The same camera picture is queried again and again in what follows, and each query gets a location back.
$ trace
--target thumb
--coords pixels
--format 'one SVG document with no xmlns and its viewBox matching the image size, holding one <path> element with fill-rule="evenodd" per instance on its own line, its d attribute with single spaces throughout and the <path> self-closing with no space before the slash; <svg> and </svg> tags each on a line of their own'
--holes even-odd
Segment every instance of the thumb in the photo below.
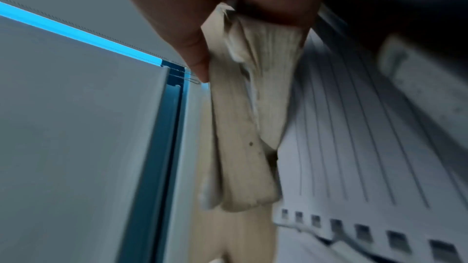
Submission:
<svg viewBox="0 0 468 263">
<path fill-rule="evenodd" d="M 196 74 L 201 82 L 208 82 L 208 67 L 210 64 L 210 53 L 206 44 L 205 36 L 198 29 L 189 36 L 184 36 L 183 42 L 169 43 L 184 59 L 190 70 Z"/>
</svg>

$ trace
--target bright blue edge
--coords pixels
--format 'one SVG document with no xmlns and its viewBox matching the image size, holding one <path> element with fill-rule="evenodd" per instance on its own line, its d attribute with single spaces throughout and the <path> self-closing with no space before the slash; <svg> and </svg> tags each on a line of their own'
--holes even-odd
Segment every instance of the bright blue edge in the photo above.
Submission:
<svg viewBox="0 0 468 263">
<path fill-rule="evenodd" d="M 86 42 L 94 46 L 135 58 L 153 65 L 161 66 L 162 60 L 158 57 L 145 54 L 143 52 L 134 50 L 130 47 L 121 45 L 119 43 L 107 40 L 105 38 L 84 32 L 65 24 L 53 21 L 51 19 L 41 17 L 39 15 L 30 13 L 20 8 L 11 6 L 9 4 L 0 2 L 0 16 L 13 19 L 31 26 L 35 26 L 56 34 L 66 36 L 78 41 Z"/>
</svg>

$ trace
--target square hole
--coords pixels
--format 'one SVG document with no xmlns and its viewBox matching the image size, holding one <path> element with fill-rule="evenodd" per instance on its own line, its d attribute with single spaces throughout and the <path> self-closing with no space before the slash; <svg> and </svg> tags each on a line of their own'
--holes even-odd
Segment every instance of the square hole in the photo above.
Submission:
<svg viewBox="0 0 468 263">
<path fill-rule="evenodd" d="M 331 224 L 331 230 L 334 233 L 343 233 L 343 222 L 341 220 L 331 219 L 330 224 Z"/>
<path fill-rule="evenodd" d="M 430 240 L 429 244 L 436 262 L 462 263 L 454 245 L 436 240 Z"/>
<path fill-rule="evenodd" d="M 405 253 L 411 253 L 411 248 L 406 235 L 400 232 L 387 231 L 390 247 Z"/>
<path fill-rule="evenodd" d="M 362 241 L 372 243 L 374 239 L 372 238 L 371 229 L 369 226 L 356 224 L 356 237 Z"/>
<path fill-rule="evenodd" d="M 320 222 L 320 216 L 312 215 L 312 225 L 317 228 L 322 227 L 322 223 Z"/>
<path fill-rule="evenodd" d="M 296 223 L 304 223 L 304 219 L 302 218 L 302 212 L 296 212 Z"/>
<path fill-rule="evenodd" d="M 287 219 L 288 218 L 288 210 L 287 209 L 282 209 L 281 210 L 281 218 Z"/>
</svg>

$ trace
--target gray panel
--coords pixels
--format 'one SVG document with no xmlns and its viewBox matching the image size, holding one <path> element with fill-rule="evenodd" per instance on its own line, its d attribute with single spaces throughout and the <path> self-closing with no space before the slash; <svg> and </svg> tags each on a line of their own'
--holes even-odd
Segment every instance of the gray panel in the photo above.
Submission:
<svg viewBox="0 0 468 263">
<path fill-rule="evenodd" d="M 113 262 L 168 69 L 0 18 L 0 262 Z"/>
<path fill-rule="evenodd" d="M 90 33 L 99 33 L 102 37 L 134 47 L 169 62 L 185 65 L 174 49 L 154 32 L 130 0 L 0 1 L 63 23 L 73 23 L 74 27 L 81 30 L 86 28 L 85 31 Z"/>
</svg>

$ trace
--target spiral binding wire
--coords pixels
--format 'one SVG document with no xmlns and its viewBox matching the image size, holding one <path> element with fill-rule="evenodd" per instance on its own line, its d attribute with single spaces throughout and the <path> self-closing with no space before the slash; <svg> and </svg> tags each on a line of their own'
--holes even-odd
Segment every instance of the spiral binding wire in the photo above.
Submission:
<svg viewBox="0 0 468 263">
<path fill-rule="evenodd" d="M 178 77 L 178 78 L 182 78 L 183 80 L 186 80 L 186 81 L 189 81 L 191 83 L 194 83 L 194 84 L 200 84 L 201 82 L 197 79 L 197 77 L 195 76 L 195 74 L 193 74 L 191 71 L 189 71 L 189 68 L 181 63 L 178 63 L 176 61 L 173 61 L 173 60 L 170 60 L 170 59 L 166 59 L 165 57 L 163 56 L 160 56 L 160 55 L 157 55 L 153 52 L 149 52 L 147 50 L 144 50 L 142 48 L 139 48 L 139 47 L 136 47 L 136 46 L 133 46 L 127 42 L 124 42 L 124 41 L 121 41 L 121 40 L 118 40 L 118 39 L 115 39 L 113 37 L 110 37 L 110 36 L 107 36 L 105 34 L 102 34 L 100 32 L 97 32 L 95 30 L 91 30 L 91 29 L 88 29 L 86 27 L 83 27 L 83 26 L 80 26 L 78 24 L 75 24 L 75 23 L 72 23 L 72 22 L 69 22 L 67 20 L 64 20 L 64 19 L 61 19 L 61 18 L 58 18 L 58 17 L 55 17 L 55 16 L 52 16 L 48 13 L 45 13 L 41 10 L 38 10 L 38 9 L 35 9 L 35 8 L 32 8 L 28 5 L 24 5 L 22 3 L 19 3 L 17 1 L 14 1 L 14 0 L 0 0 L 1 2 L 3 3 L 6 3 L 6 4 L 9 4 L 9 5 L 12 5 L 12 6 L 15 6 L 17 8 L 21 8 L 21 9 L 24 9 L 26 11 L 29 11 L 31 13 L 34 13 L 34 14 L 37 14 L 37 15 L 40 15 L 40 16 L 43 16 L 43 17 L 46 17 L 48 19 L 51 19 L 51 20 L 54 20 L 54 21 L 57 21 L 59 23 L 62 23 L 62 24 L 65 24 L 65 25 L 68 25 L 68 26 L 71 26 L 71 27 L 74 27 L 76 29 L 80 29 L 82 31 L 85 31 L 87 33 L 90 33 L 90 34 L 93 34 L 93 35 L 96 35 L 96 36 L 99 36 L 99 37 L 102 37 L 102 38 L 105 38 L 107 40 L 110 40 L 110 41 L 113 41 L 113 42 L 116 42 L 116 43 L 120 43 L 122 45 L 125 45 L 127 47 L 130 47 L 130 48 L 133 48 L 137 51 L 140 51 L 140 52 L 143 52 L 143 53 L 146 53 L 146 54 L 149 54 L 149 55 L 152 55 L 152 56 L 155 56 L 155 57 L 158 57 L 160 59 L 163 59 L 165 61 L 168 61 L 168 62 L 171 62 L 175 65 L 178 65 L 180 67 L 183 67 L 186 69 L 186 71 L 181 71 L 181 70 L 178 70 L 178 69 L 174 69 L 172 68 L 173 70 L 176 70 L 178 72 L 181 72 L 181 73 L 184 73 L 184 74 L 188 74 L 190 77 L 185 77 L 185 75 L 175 75 L 175 74 L 169 74 L 169 76 L 174 76 L 174 77 Z"/>
</svg>

